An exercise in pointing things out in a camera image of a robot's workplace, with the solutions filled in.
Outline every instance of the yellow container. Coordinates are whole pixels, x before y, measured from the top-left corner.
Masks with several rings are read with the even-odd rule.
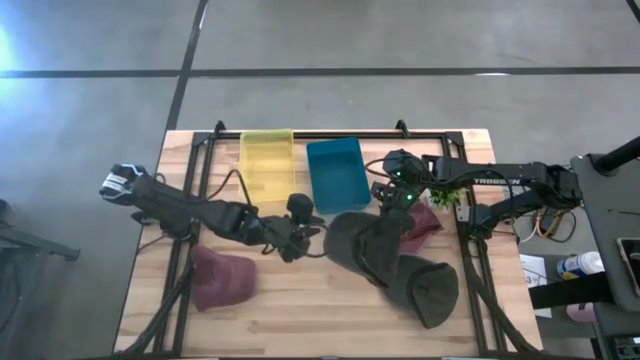
[[[251,202],[287,200],[296,187],[293,130],[243,132],[240,136],[240,172]]]

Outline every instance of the wooden tabletop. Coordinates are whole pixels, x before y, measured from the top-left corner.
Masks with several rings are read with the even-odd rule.
[[[495,161],[487,130],[461,131],[469,162]],[[165,175],[171,186],[183,186],[192,134],[192,131],[167,133],[158,172]],[[296,190],[311,196],[305,146],[308,142],[295,141]],[[388,151],[398,148],[416,155],[442,155],[441,143],[436,140],[360,140],[360,146],[365,162],[384,157]],[[216,141],[209,192],[217,189],[229,170],[237,167],[239,151],[238,140]],[[369,183],[380,180],[371,174],[367,176]],[[196,173],[195,178],[193,188],[197,189],[200,174]],[[500,187],[476,186],[475,192],[478,202],[482,203],[491,204],[504,198]],[[243,201],[235,177],[231,178],[219,198]],[[285,202],[258,206],[261,216],[286,213]],[[373,200],[366,211],[377,213],[377,201]],[[256,262],[258,287],[251,300],[239,305],[202,313],[190,305],[182,355],[476,355],[473,322],[454,218],[450,211],[437,211],[436,214],[444,230],[434,236],[420,255],[432,261],[449,263],[456,269],[460,280],[460,297],[453,314],[442,325],[429,330],[423,328],[414,315],[390,306],[379,290],[363,277],[344,270],[327,258],[302,258],[286,264],[275,253],[261,255],[261,247],[247,247],[218,238],[205,230],[200,236],[201,244],[221,253],[245,256]],[[140,244],[155,239],[159,234],[157,228],[145,229]],[[313,237],[310,252],[320,252],[322,241],[323,234]],[[513,237],[495,234],[488,245],[493,280],[501,307],[527,340],[541,349],[538,327]],[[116,350],[130,345],[158,309],[170,247],[170,240],[161,241],[146,248],[137,257]],[[175,311],[177,310],[174,309],[174,316],[170,319],[169,344],[173,338]],[[483,318],[487,336],[492,342],[489,313],[484,307]]]

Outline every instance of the white paper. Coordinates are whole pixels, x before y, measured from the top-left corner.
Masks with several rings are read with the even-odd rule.
[[[547,284],[547,272],[544,269],[544,258],[538,256],[520,255],[520,263],[524,269],[527,287]],[[551,309],[534,310],[536,316],[551,317]]]

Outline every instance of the gray floor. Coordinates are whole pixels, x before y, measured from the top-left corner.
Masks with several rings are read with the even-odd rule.
[[[179,69],[196,6],[0,1],[0,70]],[[218,0],[202,25],[200,69],[640,65],[640,25],[624,0]],[[97,191],[113,163],[154,168],[175,88],[170,78],[0,79],[0,197],[21,228],[82,248],[77,263],[51,265],[32,355],[110,352],[140,229]],[[402,118],[489,128],[499,161],[566,164],[637,136],[638,93],[633,75],[198,79],[177,127],[387,128]],[[522,252],[593,248],[577,212],[572,242],[533,239]]]

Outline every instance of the blue plastic bin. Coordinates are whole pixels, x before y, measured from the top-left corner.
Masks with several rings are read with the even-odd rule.
[[[313,202],[320,214],[362,210],[371,202],[360,142],[346,138],[307,145]]]

